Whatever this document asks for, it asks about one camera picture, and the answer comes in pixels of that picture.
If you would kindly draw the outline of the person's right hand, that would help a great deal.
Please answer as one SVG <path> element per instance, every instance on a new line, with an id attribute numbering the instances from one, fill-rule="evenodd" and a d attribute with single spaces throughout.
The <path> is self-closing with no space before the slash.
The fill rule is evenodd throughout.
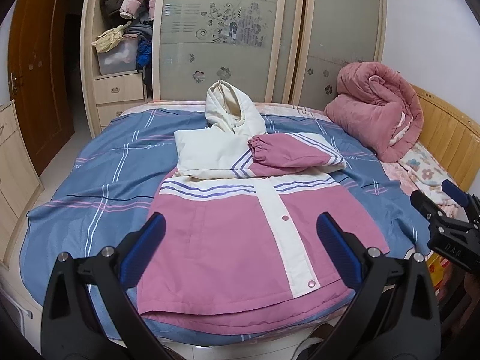
<path id="1" fill-rule="evenodd" d="M 471 306 L 475 308 L 480 298 L 480 282 L 479 278 L 471 273 L 465 274 L 465 291 L 471 298 Z"/>

